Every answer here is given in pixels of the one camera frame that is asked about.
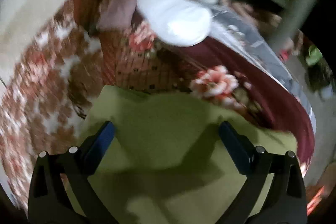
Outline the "white pillow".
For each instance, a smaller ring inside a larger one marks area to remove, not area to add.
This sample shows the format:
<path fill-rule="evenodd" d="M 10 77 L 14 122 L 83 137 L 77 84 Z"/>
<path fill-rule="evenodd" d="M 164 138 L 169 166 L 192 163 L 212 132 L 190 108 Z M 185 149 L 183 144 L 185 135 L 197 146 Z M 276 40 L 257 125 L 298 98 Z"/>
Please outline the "white pillow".
<path fill-rule="evenodd" d="M 191 0 L 137 0 L 137 10 L 169 46 L 192 47 L 210 33 L 213 13 Z"/>

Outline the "dark red blanket edge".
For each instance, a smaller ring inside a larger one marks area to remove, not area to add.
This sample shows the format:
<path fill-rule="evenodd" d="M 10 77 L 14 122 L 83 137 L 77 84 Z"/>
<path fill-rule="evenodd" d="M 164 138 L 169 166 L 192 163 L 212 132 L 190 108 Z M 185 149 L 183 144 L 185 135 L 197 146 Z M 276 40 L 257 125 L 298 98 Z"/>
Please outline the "dark red blanket edge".
<path fill-rule="evenodd" d="M 297 98 L 240 54 L 213 38 L 180 49 L 182 54 L 204 68 L 224 65 L 231 73 L 252 85 L 249 93 L 262 108 L 266 125 L 274 130 L 291 132 L 297 141 L 300 163 L 310 164 L 315 137 L 310 118 Z"/>

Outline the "olive green large garment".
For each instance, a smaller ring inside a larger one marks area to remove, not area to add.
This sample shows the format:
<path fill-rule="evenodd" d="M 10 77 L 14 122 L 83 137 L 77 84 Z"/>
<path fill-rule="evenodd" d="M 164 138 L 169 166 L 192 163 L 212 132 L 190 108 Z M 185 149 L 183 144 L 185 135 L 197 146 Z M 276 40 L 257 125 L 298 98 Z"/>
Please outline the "olive green large garment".
<path fill-rule="evenodd" d="M 260 129 L 238 113 L 182 93 L 147 95 L 106 86 L 76 132 L 81 144 L 105 121 L 116 135 L 89 182 L 120 223 L 215 223 L 245 177 L 218 135 L 221 121 L 283 155 L 292 133 Z"/>

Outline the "floral brown red blanket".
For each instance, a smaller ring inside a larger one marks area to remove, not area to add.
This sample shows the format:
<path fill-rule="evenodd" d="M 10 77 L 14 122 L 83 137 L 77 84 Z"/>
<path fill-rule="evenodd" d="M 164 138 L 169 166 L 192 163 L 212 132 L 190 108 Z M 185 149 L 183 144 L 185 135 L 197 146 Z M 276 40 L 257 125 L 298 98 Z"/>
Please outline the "floral brown red blanket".
<path fill-rule="evenodd" d="M 204 69 L 181 50 L 169 51 L 135 14 L 130 33 L 115 47 L 116 67 L 103 72 L 100 35 L 91 28 L 109 0 L 66 0 L 46 22 L 15 65 L 1 98 L 1 159 L 16 207 L 26 210 L 38 149 L 60 151 L 76 139 L 104 82 L 146 93 L 186 92 L 191 77 Z M 272 51 L 259 34 L 228 11 L 215 16 L 208 38 L 216 39 L 265 72 L 291 95 L 285 81 L 289 72 L 270 67 Z M 238 112 L 260 127 L 266 125 L 262 108 L 238 76 L 245 91 Z M 297 98 L 309 116 L 309 108 Z"/>

